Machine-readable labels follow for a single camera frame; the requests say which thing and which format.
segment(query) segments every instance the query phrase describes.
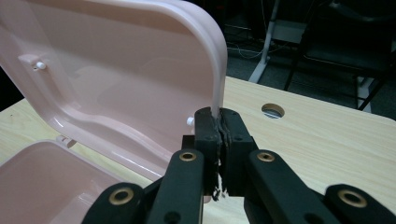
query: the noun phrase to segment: table surface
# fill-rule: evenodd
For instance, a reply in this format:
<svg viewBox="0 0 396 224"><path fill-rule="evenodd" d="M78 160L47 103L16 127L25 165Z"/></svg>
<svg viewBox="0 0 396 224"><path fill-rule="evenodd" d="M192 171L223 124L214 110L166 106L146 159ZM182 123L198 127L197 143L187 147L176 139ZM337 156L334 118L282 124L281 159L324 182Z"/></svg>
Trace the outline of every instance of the table surface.
<svg viewBox="0 0 396 224"><path fill-rule="evenodd" d="M285 115L270 119L262 106L276 104ZM290 92L226 78L224 107L240 113L259 148L278 153L320 193L334 184L363 189L396 213L396 122ZM24 147L59 135L26 100L0 113L0 163ZM151 181L77 143L78 154L127 181ZM242 198L220 198L204 206L204 223L247 223Z"/></svg>

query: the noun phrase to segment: chair seat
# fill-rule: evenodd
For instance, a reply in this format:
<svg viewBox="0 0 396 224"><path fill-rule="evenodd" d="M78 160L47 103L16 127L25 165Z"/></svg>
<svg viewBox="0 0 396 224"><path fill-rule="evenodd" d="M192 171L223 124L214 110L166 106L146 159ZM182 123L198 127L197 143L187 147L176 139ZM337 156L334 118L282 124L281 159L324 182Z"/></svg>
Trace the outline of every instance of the chair seat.
<svg viewBox="0 0 396 224"><path fill-rule="evenodd" d="M352 48L346 45L328 44L326 42L310 43L305 57L326 63L336 63L374 71L385 71L389 67L389 53Z"/></svg>

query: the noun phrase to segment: wooden table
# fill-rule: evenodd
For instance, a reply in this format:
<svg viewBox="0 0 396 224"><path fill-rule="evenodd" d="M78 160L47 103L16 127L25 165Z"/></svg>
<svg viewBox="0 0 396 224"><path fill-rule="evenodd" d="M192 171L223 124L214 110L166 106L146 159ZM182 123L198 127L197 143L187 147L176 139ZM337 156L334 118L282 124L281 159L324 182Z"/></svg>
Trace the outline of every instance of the wooden table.
<svg viewBox="0 0 396 224"><path fill-rule="evenodd" d="M285 115L270 119L265 104ZM227 77L224 107L239 112L260 148L278 153L305 184L320 193L346 183L396 213L396 122ZM0 162L40 139L59 135L22 100L0 113ZM72 147L98 165L142 187L150 181L81 144ZM205 205L204 223L247 223L241 198Z"/></svg>

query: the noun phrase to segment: white plastic peg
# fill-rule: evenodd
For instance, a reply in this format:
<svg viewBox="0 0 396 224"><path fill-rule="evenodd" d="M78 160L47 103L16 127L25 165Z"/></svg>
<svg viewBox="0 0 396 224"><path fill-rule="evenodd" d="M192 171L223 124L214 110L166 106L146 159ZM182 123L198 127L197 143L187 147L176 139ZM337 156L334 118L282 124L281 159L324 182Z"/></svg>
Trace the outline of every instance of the white plastic peg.
<svg viewBox="0 0 396 224"><path fill-rule="evenodd" d="M187 118L187 125L194 126L194 117Z"/></svg>
<svg viewBox="0 0 396 224"><path fill-rule="evenodd" d="M46 69L47 65L42 63L42 62L38 62L38 63L35 64L35 67L38 68L38 69L43 70L43 69Z"/></svg>

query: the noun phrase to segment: black chair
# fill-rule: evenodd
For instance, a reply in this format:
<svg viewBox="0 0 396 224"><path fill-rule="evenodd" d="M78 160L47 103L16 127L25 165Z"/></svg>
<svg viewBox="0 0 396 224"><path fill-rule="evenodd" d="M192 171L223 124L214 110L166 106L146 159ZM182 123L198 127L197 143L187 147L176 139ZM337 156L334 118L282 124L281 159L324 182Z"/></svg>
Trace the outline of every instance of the black chair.
<svg viewBox="0 0 396 224"><path fill-rule="evenodd" d="M394 0L322 2L307 24L284 90L301 59L335 66L351 71L354 77L376 80L358 105L363 110L395 70L396 50L391 50L395 29Z"/></svg>

